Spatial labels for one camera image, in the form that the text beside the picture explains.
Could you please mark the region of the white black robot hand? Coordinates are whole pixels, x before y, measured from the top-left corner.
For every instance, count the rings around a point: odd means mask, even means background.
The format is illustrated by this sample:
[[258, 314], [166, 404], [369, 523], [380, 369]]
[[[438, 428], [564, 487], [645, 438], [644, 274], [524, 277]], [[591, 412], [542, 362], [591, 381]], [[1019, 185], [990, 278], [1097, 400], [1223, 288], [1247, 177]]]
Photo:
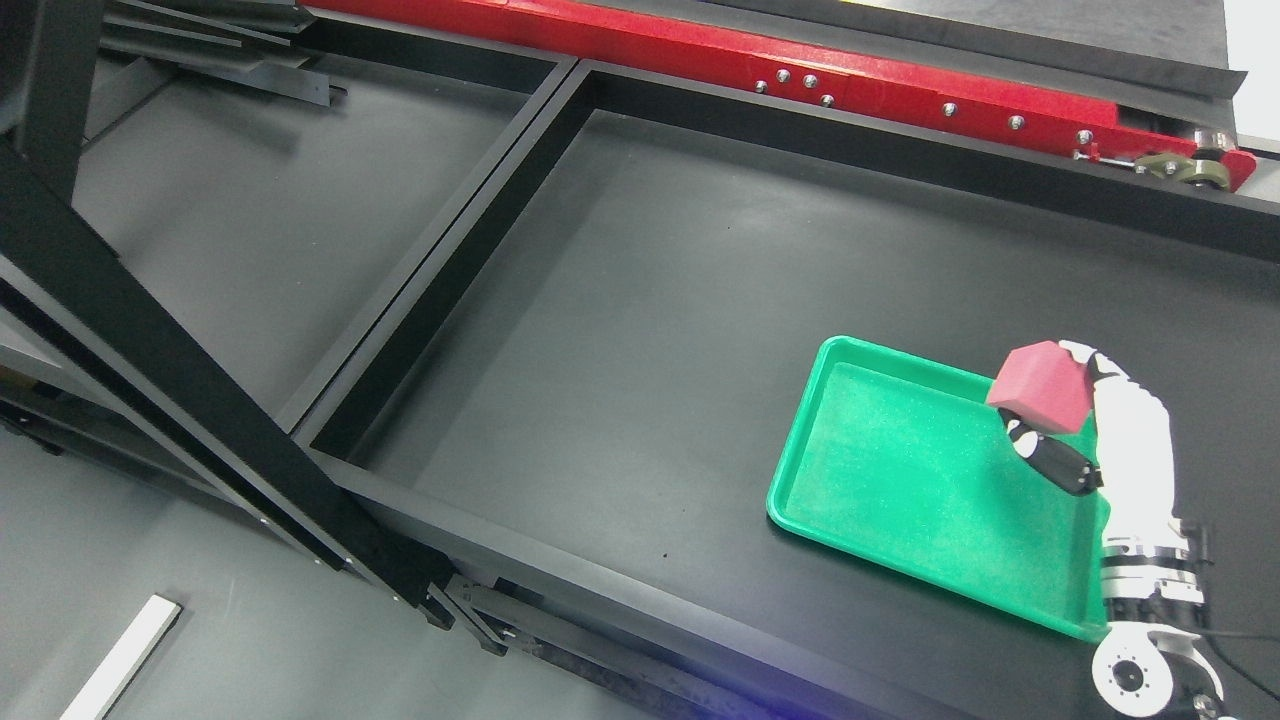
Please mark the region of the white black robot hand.
[[1102, 548], [1135, 541], [1190, 551], [1181, 521], [1172, 514], [1176, 479], [1166, 406], [1100, 350], [1070, 340], [1056, 342], [1085, 365], [1091, 414], [1078, 433], [1052, 434], [995, 409], [1012, 451], [1068, 495], [1100, 495], [1106, 501]]

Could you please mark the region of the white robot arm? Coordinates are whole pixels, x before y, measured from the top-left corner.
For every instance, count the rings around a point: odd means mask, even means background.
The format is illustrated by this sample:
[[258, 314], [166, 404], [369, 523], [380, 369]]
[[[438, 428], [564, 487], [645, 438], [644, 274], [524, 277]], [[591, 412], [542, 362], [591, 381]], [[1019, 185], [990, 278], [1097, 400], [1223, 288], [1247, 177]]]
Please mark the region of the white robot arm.
[[1199, 643], [1207, 598], [1187, 548], [1124, 541], [1103, 547], [1107, 632], [1091, 675], [1117, 719], [1228, 719], [1221, 679]]

